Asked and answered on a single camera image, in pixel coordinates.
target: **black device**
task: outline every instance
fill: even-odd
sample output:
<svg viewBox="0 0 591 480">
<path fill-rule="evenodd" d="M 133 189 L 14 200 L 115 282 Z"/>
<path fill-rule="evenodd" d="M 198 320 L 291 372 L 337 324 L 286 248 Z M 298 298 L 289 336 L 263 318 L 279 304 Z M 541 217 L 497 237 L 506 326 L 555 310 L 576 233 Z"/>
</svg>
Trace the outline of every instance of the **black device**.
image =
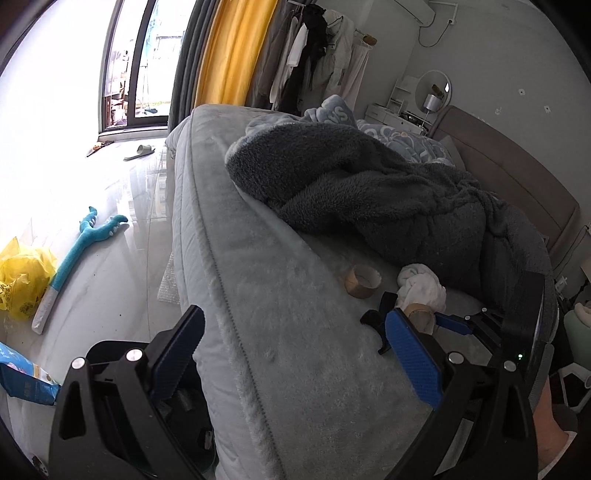
<svg viewBox="0 0 591 480">
<path fill-rule="evenodd" d="M 418 396 L 434 407 L 386 480 L 537 478 L 528 396 L 544 350 L 539 341 L 544 277 L 526 273 L 520 285 L 504 318 L 486 309 L 463 319 L 438 315 L 439 325 L 474 334 L 491 350 L 485 367 L 444 352 L 433 337 L 417 332 L 394 308 L 395 294 L 384 294 L 380 309 L 363 316 L 362 323 L 382 337 L 380 353 L 392 348 Z M 202 479 L 200 456 L 181 446 L 157 405 L 184 384 L 195 385 L 191 355 L 203 333 L 203 312 L 192 306 L 173 330 L 149 345 L 101 342 L 86 358 L 74 360 L 57 400 L 51 480 Z M 436 475 L 463 418 L 474 425 L 461 458 Z M 203 433 L 207 429 L 199 436 L 206 453 Z"/>
</svg>

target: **black window frame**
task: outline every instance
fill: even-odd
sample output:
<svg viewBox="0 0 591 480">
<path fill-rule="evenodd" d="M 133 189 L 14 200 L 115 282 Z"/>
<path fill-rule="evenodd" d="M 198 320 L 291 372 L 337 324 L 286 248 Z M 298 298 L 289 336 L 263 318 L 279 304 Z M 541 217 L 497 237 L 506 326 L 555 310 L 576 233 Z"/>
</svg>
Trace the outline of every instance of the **black window frame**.
<svg viewBox="0 0 591 480">
<path fill-rule="evenodd" d="M 111 26 L 109 29 L 109 35 L 105 44 L 105 53 L 103 55 L 103 75 L 101 75 L 101 88 L 100 88 L 100 132 L 106 134 L 110 132 L 117 132 L 127 129 L 141 129 L 146 127 L 166 127 L 168 125 L 168 115 L 153 115 L 153 116 L 135 116 L 135 101 L 137 99 L 137 88 L 139 78 L 139 64 L 141 62 L 142 50 L 144 48 L 144 42 L 146 33 L 148 32 L 148 25 L 150 24 L 150 18 L 154 12 L 157 0 L 147 0 L 142 20 L 139 24 L 138 35 L 135 40 L 134 56 L 131 62 L 131 71 L 129 72 L 129 91 L 127 98 L 127 125 L 117 125 L 114 127 L 106 126 L 106 116 L 108 114 L 107 101 L 105 96 L 106 81 L 108 74 L 108 64 L 111 55 L 111 48 L 113 46 L 113 38 L 115 36 L 115 30 L 117 29 L 117 23 L 119 15 L 123 7 L 125 0 L 118 0 L 113 10 L 113 17 L 111 19 Z"/>
</svg>

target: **blue plush toy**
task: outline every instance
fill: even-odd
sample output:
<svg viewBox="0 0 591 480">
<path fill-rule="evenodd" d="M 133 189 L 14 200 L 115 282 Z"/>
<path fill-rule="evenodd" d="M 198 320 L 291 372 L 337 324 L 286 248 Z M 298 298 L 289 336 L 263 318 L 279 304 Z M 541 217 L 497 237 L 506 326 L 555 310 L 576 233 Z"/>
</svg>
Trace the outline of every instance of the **blue plush toy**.
<svg viewBox="0 0 591 480">
<path fill-rule="evenodd" d="M 41 334 L 43 332 L 43 327 L 51 313 L 53 304 L 56 302 L 57 295 L 64 286 L 64 283 L 70 275 L 72 268 L 74 268 L 76 261 L 82 255 L 82 252 L 89 245 L 107 240 L 110 236 L 113 236 L 119 228 L 119 225 L 128 221 L 127 217 L 124 215 L 115 215 L 114 217 L 109 218 L 104 225 L 94 228 L 97 211 L 94 207 L 88 207 L 88 209 L 90 210 L 90 213 L 80 222 L 80 236 L 78 237 L 78 240 L 76 240 L 76 243 L 74 243 L 74 246 L 70 249 L 64 258 L 64 261 L 57 269 L 55 276 L 49 283 L 49 286 L 41 299 L 41 303 L 37 308 L 31 326 L 35 333 Z"/>
</svg>

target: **bed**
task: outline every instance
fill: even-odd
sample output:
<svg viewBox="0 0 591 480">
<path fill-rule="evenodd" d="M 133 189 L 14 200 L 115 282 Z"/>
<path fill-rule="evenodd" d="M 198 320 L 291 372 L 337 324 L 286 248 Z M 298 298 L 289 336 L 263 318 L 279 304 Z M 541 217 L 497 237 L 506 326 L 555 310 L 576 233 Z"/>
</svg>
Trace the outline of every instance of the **bed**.
<svg viewBox="0 0 591 480">
<path fill-rule="evenodd" d="M 381 480 L 430 413 L 394 354 L 377 355 L 381 341 L 359 323 L 381 292 L 397 290 L 398 269 L 355 238 L 298 234 L 235 187 L 225 153 L 265 113 L 201 106 L 167 140 L 181 307 L 199 305 L 206 316 L 194 357 L 216 431 L 215 475 Z M 542 165 L 455 107 L 430 132 L 436 140 L 448 135 L 484 188 L 522 208 L 547 236 L 551 255 L 570 239 L 578 204 Z M 383 278 L 367 300 L 342 287 L 359 263 Z M 481 307 L 448 291 L 447 313 Z M 554 328 L 544 325 L 544 341 Z M 440 329 L 437 340 L 476 364 L 490 357 L 470 336 Z M 442 468 L 457 460 L 468 432 L 465 423 Z"/>
</svg>

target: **silver screw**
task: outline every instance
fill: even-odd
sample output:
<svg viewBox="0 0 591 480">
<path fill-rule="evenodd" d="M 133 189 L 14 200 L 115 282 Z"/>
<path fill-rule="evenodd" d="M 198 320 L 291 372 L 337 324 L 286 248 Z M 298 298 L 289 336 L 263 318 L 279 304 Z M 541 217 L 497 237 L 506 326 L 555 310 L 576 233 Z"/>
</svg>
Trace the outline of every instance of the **silver screw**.
<svg viewBox="0 0 591 480">
<path fill-rule="evenodd" d="M 130 362 L 137 362 L 144 356 L 144 353 L 139 348 L 134 348 L 125 354 L 125 358 Z"/>
<path fill-rule="evenodd" d="M 72 362 L 72 368 L 79 370 L 80 368 L 82 368 L 84 366 L 85 363 L 86 363 L 86 360 L 84 360 L 81 356 L 79 356 L 78 358 L 75 358 L 74 361 Z"/>
<path fill-rule="evenodd" d="M 458 352 L 450 353 L 447 359 L 454 365 L 461 365 L 462 363 L 464 363 L 464 356 Z"/>
<path fill-rule="evenodd" d="M 515 365 L 515 363 L 513 363 L 511 360 L 507 360 L 504 364 L 503 367 L 505 368 L 505 370 L 507 370 L 508 372 L 514 372 L 515 370 L 517 370 L 517 365 Z"/>
</svg>

